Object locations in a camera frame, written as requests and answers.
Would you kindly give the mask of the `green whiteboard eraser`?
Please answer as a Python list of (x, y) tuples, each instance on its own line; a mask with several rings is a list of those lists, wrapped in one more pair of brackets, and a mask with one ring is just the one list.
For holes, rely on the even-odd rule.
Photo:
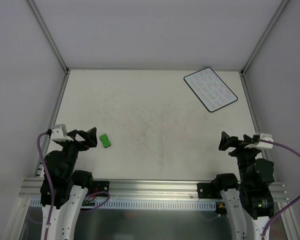
[(102, 143), (102, 146), (103, 148), (108, 148), (112, 145), (112, 143), (110, 142), (109, 138), (108, 138), (108, 135), (107, 134), (102, 134), (100, 137), (99, 137), (101, 143)]

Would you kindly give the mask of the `small black-framed whiteboard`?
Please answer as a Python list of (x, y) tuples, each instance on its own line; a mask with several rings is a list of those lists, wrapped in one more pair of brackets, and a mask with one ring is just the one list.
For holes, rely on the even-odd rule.
[(238, 100), (235, 93), (210, 67), (186, 75), (183, 80), (210, 113)]

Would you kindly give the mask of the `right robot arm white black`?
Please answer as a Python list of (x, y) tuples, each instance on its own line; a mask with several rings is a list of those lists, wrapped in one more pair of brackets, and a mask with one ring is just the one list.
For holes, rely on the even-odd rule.
[(234, 240), (264, 240), (268, 237), (267, 222), (274, 216), (274, 200), (269, 189), (274, 180), (274, 163), (257, 157), (262, 150), (273, 148), (273, 139), (262, 133), (240, 140), (221, 133), (220, 151), (232, 148), (239, 177), (233, 173), (217, 174), (209, 187), (222, 198)]

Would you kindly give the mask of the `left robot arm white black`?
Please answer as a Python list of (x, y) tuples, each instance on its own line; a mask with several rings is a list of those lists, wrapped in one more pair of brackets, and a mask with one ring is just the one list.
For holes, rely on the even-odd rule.
[(42, 240), (72, 240), (83, 200), (94, 191), (93, 175), (76, 170), (79, 152), (95, 148), (97, 129), (67, 132), (64, 124), (48, 129), (43, 136), (62, 147), (43, 155), (38, 149), (44, 179), (40, 187)]

